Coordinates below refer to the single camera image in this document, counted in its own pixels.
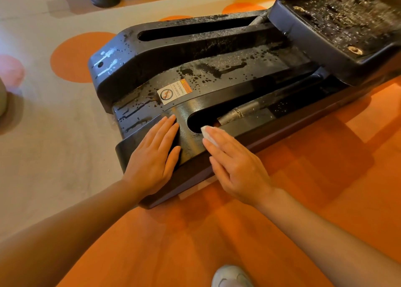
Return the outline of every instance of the warning sticker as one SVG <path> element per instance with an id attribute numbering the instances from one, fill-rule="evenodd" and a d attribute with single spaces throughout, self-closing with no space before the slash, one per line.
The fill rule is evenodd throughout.
<path id="1" fill-rule="evenodd" d="M 191 92 L 192 89 L 185 79 L 181 79 L 157 91 L 160 99 L 163 102 L 163 105 L 166 105 L 170 101 L 173 101 L 178 97 L 184 96 Z"/>

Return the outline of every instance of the person's left hand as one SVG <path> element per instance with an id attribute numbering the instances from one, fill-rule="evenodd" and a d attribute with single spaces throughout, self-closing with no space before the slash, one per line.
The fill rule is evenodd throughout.
<path id="1" fill-rule="evenodd" d="M 168 153 L 178 131 L 175 115 L 155 124 L 132 153 L 122 180 L 140 199 L 156 193 L 171 178 L 181 147 Z"/>

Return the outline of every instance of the hand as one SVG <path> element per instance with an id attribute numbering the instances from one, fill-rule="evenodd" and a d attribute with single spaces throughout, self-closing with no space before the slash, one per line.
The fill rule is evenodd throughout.
<path id="1" fill-rule="evenodd" d="M 274 189 L 260 159 L 222 129 L 207 127 L 206 131 L 219 146 L 203 139 L 223 189 L 243 203 L 258 207 Z"/>
<path id="2" fill-rule="evenodd" d="M 132 153 L 122 180 L 134 187 L 140 199 L 155 194 L 171 178 L 181 147 L 168 154 L 178 131 L 174 115 L 155 124 Z"/>

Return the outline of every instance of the white sneaker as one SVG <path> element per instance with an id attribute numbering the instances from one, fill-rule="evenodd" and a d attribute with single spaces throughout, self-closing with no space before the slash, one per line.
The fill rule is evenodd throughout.
<path id="1" fill-rule="evenodd" d="M 243 287 L 253 287 L 247 274 L 238 266 L 224 265 L 219 268 L 213 276 L 212 287 L 221 287 L 224 280 L 237 281 L 237 285 Z"/>

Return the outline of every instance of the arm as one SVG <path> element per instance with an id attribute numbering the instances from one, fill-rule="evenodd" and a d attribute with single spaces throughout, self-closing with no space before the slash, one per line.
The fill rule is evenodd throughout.
<path id="1" fill-rule="evenodd" d="M 274 188 L 260 159 L 218 128 L 203 143 L 228 193 L 270 219 L 337 287 L 401 286 L 401 265 Z"/>
<path id="2" fill-rule="evenodd" d="M 168 153 L 174 121 L 164 117 L 150 129 L 122 180 L 1 243 L 0 286 L 56 286 L 111 225 L 167 183 L 180 153 L 180 147 Z"/>

